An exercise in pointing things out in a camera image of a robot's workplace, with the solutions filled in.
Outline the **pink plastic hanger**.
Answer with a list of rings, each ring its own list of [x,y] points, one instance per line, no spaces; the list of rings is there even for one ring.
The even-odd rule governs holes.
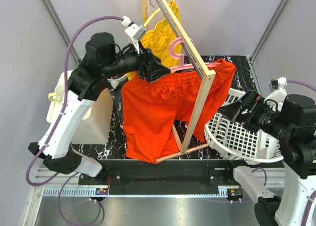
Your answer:
[[[178,65],[177,66],[173,66],[173,67],[170,67],[170,68],[164,68],[163,69],[163,74],[164,75],[168,75],[172,72],[176,72],[176,71],[182,71],[182,70],[187,70],[187,69],[192,69],[194,68],[193,64],[189,63],[189,64],[185,64],[184,63],[184,54],[182,53],[176,53],[174,51],[174,48],[179,45],[179,44],[182,44],[184,41],[181,37],[178,37],[176,39],[174,39],[170,45],[169,45],[169,48],[168,48],[168,53],[169,55],[173,58],[173,59],[176,59],[178,60]]]

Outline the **orange shorts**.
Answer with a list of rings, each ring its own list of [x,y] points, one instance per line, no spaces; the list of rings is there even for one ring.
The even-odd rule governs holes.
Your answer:
[[[219,59],[216,72],[194,136],[205,142],[204,125],[213,118],[226,100],[236,67]],[[123,130],[126,135],[126,156],[149,163],[178,152],[172,126],[175,120],[188,123],[198,96],[201,79],[197,72],[166,75],[153,83],[138,76],[123,85]]]

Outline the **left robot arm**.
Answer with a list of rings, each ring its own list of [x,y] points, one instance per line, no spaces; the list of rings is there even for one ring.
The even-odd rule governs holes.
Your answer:
[[[110,33],[94,34],[85,44],[86,54],[68,79],[64,96],[66,107],[45,136],[28,147],[33,155],[43,159],[48,169],[62,174],[86,174],[95,184],[106,180],[107,173],[99,161],[72,150],[69,145],[85,113],[108,87],[108,78],[135,71],[147,83],[152,83],[170,74],[170,69],[162,65],[149,48],[139,48],[140,51],[136,51],[129,44],[116,52]]]

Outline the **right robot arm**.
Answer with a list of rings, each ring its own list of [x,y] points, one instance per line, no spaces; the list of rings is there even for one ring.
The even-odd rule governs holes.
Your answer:
[[[310,226],[316,207],[316,103],[300,94],[288,94],[281,109],[272,109],[268,101],[248,91],[218,112],[248,131],[263,131],[278,140],[286,171],[282,197],[267,190],[246,167],[226,170],[224,179],[247,192],[259,225]]]

